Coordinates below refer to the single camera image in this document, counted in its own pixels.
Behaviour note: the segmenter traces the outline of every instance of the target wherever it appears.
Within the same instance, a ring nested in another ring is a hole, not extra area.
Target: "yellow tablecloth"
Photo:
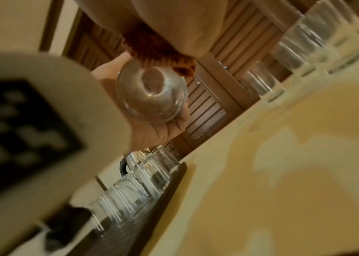
[[[359,62],[300,86],[317,90],[285,108],[257,103],[185,158],[143,255],[359,249]]]

